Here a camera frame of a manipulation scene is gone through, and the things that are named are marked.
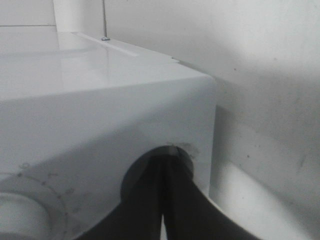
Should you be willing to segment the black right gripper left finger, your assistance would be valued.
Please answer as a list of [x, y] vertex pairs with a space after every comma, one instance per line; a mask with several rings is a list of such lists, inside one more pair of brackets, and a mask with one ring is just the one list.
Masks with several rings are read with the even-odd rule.
[[151, 166], [129, 196], [79, 240], [159, 240], [163, 214], [163, 171]]

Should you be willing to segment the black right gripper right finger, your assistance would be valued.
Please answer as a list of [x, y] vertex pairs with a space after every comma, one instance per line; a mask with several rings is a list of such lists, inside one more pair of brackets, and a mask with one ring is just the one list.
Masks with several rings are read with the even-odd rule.
[[250, 233], [213, 206], [177, 156], [164, 161], [163, 215], [169, 240], [249, 240]]

